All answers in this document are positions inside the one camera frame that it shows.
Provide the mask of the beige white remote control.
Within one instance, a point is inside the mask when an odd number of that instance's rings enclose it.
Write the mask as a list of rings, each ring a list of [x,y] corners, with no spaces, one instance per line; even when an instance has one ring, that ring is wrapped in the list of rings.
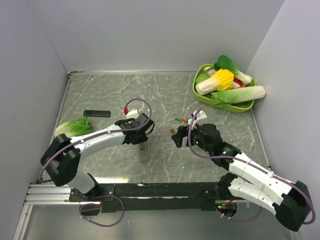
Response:
[[[149,142],[145,141],[138,145],[138,160],[140,163],[146,163],[149,159]]]

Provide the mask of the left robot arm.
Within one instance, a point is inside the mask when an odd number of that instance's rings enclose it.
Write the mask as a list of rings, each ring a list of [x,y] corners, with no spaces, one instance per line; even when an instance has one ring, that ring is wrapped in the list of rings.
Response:
[[[148,140],[154,121],[141,113],[137,118],[122,119],[109,127],[82,136],[67,137],[64,133],[56,136],[40,159],[42,172],[46,171],[55,186],[67,185],[78,191],[87,201],[95,200],[101,187],[88,172],[79,170],[81,159],[106,148],[139,145]]]

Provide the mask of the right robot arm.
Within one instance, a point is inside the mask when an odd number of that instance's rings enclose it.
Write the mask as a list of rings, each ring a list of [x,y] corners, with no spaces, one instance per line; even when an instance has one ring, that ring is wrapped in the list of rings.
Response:
[[[293,183],[260,166],[223,141],[214,124],[196,124],[195,128],[181,125],[171,135],[177,148],[182,147],[184,138],[187,147],[199,147],[207,153],[206,159],[228,171],[218,187],[223,199],[233,196],[252,202],[271,212],[279,223],[293,232],[315,222],[316,212],[303,182]]]

